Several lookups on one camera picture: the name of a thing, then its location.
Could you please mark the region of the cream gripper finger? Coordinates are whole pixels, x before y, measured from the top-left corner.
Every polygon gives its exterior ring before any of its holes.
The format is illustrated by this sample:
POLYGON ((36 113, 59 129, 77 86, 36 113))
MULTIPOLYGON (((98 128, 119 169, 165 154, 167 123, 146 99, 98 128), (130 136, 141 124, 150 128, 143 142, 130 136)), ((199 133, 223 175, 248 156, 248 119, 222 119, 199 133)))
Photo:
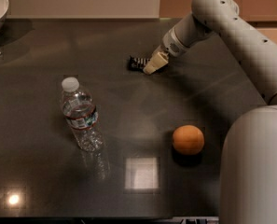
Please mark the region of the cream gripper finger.
POLYGON ((151 75, 161 67, 165 66, 169 62, 169 57, 164 52, 157 52, 155 53, 150 61, 146 64, 143 69, 143 72, 147 75, 151 75))
POLYGON ((151 58, 154 57, 158 52, 163 52, 163 48, 161 45, 159 45, 155 48, 155 50, 151 54, 151 58))

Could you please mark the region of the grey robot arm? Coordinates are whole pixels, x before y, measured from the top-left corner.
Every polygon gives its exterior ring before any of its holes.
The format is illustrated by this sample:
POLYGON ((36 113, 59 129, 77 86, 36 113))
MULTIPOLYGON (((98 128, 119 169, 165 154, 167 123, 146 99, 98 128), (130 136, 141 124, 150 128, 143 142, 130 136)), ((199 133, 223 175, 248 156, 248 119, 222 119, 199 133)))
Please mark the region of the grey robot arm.
POLYGON ((216 33, 265 100, 230 127, 222 149, 219 224, 277 224, 277 44, 239 16, 233 0, 192 0, 162 39, 150 75, 216 33))

